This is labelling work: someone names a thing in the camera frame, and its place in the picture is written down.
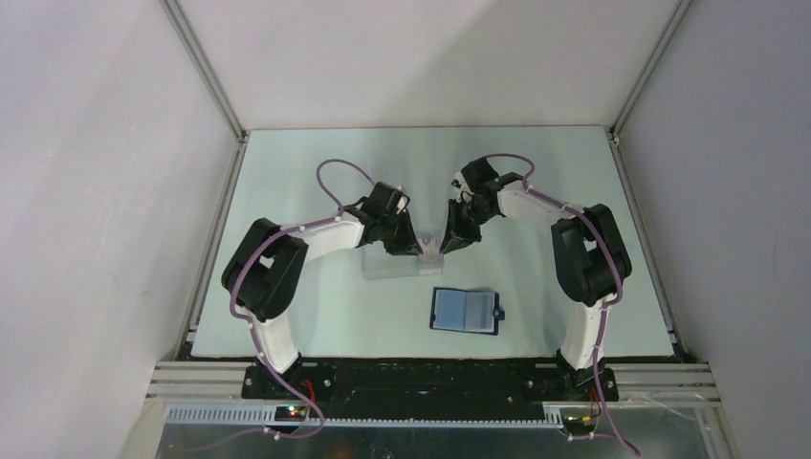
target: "gray wall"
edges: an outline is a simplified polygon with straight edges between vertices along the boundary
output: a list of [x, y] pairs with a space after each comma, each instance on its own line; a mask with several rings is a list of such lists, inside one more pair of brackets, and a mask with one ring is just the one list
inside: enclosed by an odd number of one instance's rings
[[743, 457], [808, 457], [811, 2], [696, 2], [621, 138]]
[[0, 450], [111, 458], [234, 139], [157, 0], [0, 2]]

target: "clear plastic container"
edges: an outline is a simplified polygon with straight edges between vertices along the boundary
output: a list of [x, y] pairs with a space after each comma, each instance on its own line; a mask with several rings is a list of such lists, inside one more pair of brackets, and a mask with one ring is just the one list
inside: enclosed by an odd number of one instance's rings
[[380, 242], [361, 247], [363, 278], [378, 280], [442, 273], [445, 256], [439, 252], [440, 233], [418, 232], [417, 241], [423, 249], [423, 254], [418, 256], [389, 255]]

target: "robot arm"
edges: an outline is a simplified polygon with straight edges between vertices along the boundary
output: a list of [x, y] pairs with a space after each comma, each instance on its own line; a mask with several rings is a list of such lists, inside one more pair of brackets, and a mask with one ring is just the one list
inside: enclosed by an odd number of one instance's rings
[[283, 229], [264, 218], [253, 222], [226, 267], [222, 283], [232, 293], [237, 277], [259, 246], [283, 233], [262, 252], [262, 257], [272, 260], [270, 266], [261, 261], [253, 264], [237, 293], [237, 304], [251, 320], [254, 343], [276, 371], [286, 371], [298, 358], [287, 309], [304, 264], [376, 241], [382, 241], [392, 255], [422, 253], [411, 226], [408, 201], [400, 189], [378, 182], [368, 197], [344, 207], [341, 215], [312, 225]]
[[585, 246], [586, 241], [594, 242], [594, 235], [566, 209], [582, 213], [598, 230], [621, 279], [631, 273], [630, 259], [608, 207], [569, 205], [532, 192], [524, 187], [522, 179], [514, 172], [499, 176], [485, 158], [463, 167], [451, 183], [457, 196], [449, 200], [448, 224], [440, 250], [449, 253], [481, 241], [480, 226], [496, 215], [521, 220], [544, 234], [551, 233], [559, 285], [580, 303], [569, 319], [560, 352], [574, 370], [581, 370], [591, 364], [601, 308], [616, 294], [616, 284], [601, 250]]

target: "white table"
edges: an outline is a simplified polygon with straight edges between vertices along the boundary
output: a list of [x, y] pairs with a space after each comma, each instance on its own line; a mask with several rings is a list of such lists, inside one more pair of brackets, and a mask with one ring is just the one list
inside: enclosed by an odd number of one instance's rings
[[[577, 127], [321, 129], [251, 132], [228, 222], [208, 286], [192, 355], [253, 354], [247, 325], [229, 314], [220, 276], [250, 224], [315, 220], [335, 211], [315, 169], [344, 158], [378, 181], [402, 185], [416, 230], [444, 231], [449, 183], [468, 161], [494, 152], [531, 158], [531, 183], [572, 203], [608, 205], [633, 263], [625, 299], [611, 312], [608, 356], [669, 356], [672, 347], [653, 292], [603, 129]], [[524, 173], [516, 160], [492, 160], [501, 173]], [[368, 193], [352, 168], [330, 164], [325, 183], [345, 203]], [[552, 356], [573, 303], [555, 277], [552, 241], [526, 225], [494, 218], [483, 242], [446, 256], [440, 275], [367, 281], [360, 250], [335, 252], [305, 266], [291, 304], [294, 340], [310, 357], [512, 358]], [[501, 294], [506, 320], [497, 337], [430, 330], [434, 286], [487, 287]]]

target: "white wall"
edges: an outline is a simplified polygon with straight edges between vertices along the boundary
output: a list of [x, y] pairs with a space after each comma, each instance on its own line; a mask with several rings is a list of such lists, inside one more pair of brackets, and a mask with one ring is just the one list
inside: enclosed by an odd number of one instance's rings
[[187, 0], [248, 128], [611, 124], [676, 0]]
[[0, 3], [0, 449], [114, 457], [234, 140], [157, 0]]
[[696, 2], [621, 134], [676, 322], [745, 458], [811, 437], [811, 2]]

